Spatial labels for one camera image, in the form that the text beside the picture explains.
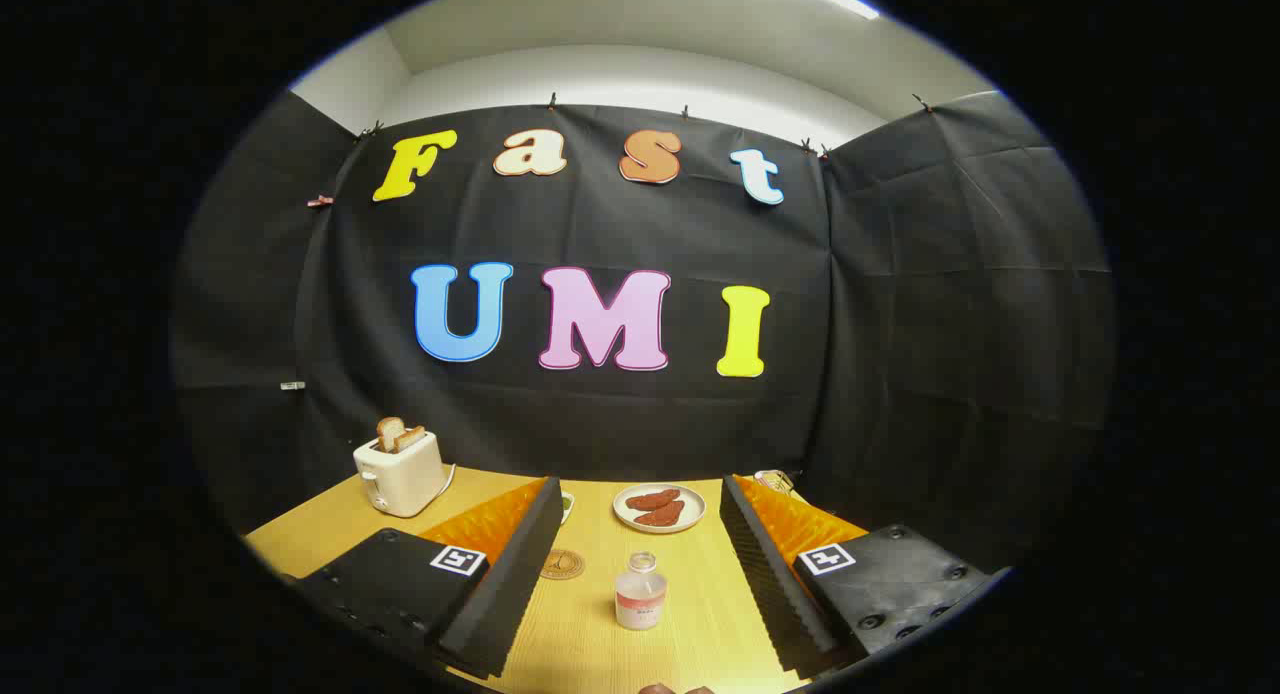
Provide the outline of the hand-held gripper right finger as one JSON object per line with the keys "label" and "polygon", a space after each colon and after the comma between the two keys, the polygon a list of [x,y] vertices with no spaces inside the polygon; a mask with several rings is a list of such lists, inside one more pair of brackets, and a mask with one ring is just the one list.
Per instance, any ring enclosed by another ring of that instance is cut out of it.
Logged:
{"label": "hand-held gripper right finger", "polygon": [[865,531],[739,475],[722,481],[719,516],[781,666],[804,679],[904,653],[1009,576],[906,525]]}

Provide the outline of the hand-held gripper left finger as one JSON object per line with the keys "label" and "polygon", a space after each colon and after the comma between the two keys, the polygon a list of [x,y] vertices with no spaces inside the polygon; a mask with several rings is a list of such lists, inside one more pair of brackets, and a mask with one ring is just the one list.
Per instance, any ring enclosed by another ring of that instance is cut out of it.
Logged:
{"label": "hand-held gripper left finger", "polygon": [[397,519],[352,476],[284,515],[283,571],[375,650],[484,679],[503,672],[559,525],[557,478],[458,476]]}

